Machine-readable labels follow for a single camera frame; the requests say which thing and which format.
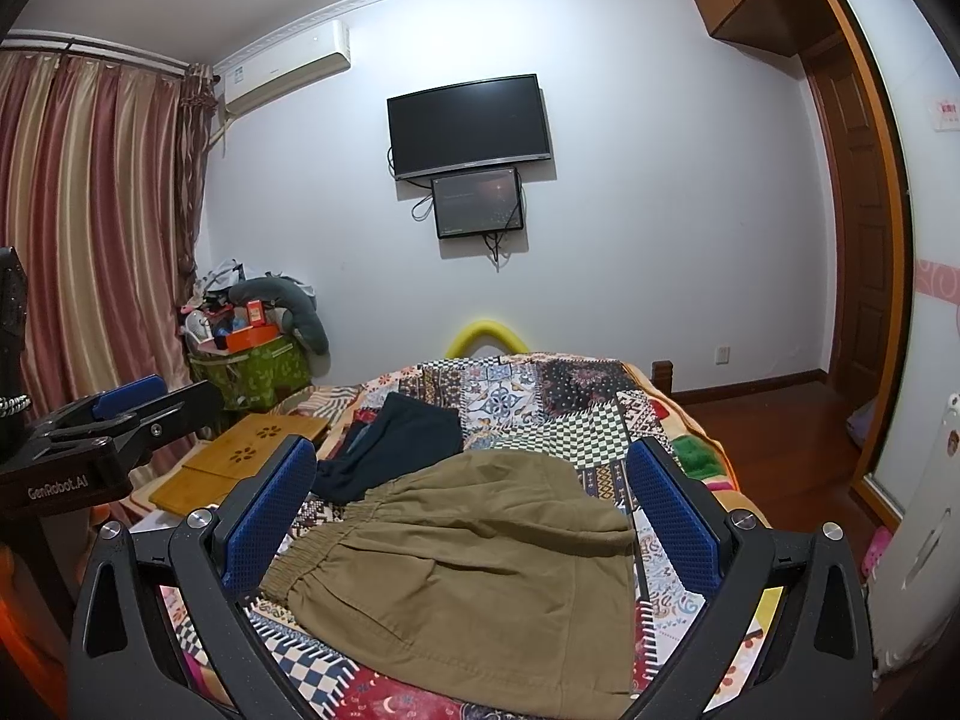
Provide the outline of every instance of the orange box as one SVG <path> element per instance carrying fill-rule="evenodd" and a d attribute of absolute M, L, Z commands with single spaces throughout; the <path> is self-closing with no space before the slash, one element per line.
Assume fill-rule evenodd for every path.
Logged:
<path fill-rule="evenodd" d="M 261 327 L 267 323 L 267 316 L 263 313 L 263 301 L 251 300 L 247 304 L 247 317 L 251 327 Z"/>
<path fill-rule="evenodd" d="M 232 354 L 253 349 L 262 343 L 270 343 L 280 334 L 275 324 L 264 324 L 261 327 L 245 327 L 234 330 L 227 336 L 227 351 Z"/>

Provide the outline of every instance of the air conditioner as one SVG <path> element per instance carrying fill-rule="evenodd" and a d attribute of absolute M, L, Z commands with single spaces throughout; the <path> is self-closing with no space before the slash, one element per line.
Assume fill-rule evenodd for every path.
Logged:
<path fill-rule="evenodd" d="M 281 95 L 350 66 L 349 30 L 339 20 L 287 38 L 231 67 L 224 79 L 224 103 L 241 116 Z"/>

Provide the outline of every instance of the bed post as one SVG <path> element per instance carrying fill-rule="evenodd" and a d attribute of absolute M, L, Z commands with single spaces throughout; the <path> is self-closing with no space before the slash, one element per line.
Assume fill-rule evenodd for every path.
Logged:
<path fill-rule="evenodd" d="M 650 371 L 650 381 L 664 395 L 673 394 L 673 362 L 657 360 Z"/>

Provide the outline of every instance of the wooden door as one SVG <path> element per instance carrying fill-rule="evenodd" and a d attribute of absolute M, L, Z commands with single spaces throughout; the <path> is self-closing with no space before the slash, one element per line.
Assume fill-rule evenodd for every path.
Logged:
<path fill-rule="evenodd" d="M 893 307 L 891 191 L 877 123 L 841 39 L 805 57 L 832 173 L 837 315 L 829 380 L 859 406 L 877 395 Z"/>

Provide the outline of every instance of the wooden floor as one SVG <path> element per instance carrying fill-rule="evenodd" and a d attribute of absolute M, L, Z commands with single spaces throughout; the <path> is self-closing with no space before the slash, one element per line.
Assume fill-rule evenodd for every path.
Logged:
<path fill-rule="evenodd" d="M 860 564 L 877 522 L 848 494 L 860 456 L 845 429 L 848 403 L 812 382 L 685 408 L 722 443 L 771 525 L 810 533 L 836 522 Z"/>

